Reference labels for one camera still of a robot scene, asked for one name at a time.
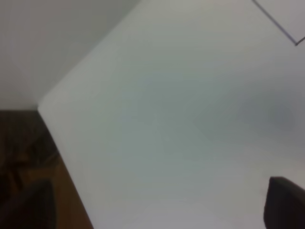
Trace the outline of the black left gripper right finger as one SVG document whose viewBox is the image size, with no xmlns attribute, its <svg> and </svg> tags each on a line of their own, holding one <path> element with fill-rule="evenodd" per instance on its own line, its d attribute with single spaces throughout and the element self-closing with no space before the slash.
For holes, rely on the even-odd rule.
<svg viewBox="0 0 305 229">
<path fill-rule="evenodd" d="M 271 177 L 264 225 L 266 229 L 305 229 L 305 190 L 285 177 Z"/>
</svg>

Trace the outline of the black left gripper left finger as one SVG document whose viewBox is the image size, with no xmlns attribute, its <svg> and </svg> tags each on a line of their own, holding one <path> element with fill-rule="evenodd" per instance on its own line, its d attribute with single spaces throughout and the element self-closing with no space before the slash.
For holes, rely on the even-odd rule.
<svg viewBox="0 0 305 229">
<path fill-rule="evenodd" d="M 55 228 L 55 197 L 52 182 L 39 179 L 0 207 L 2 229 Z"/>
</svg>

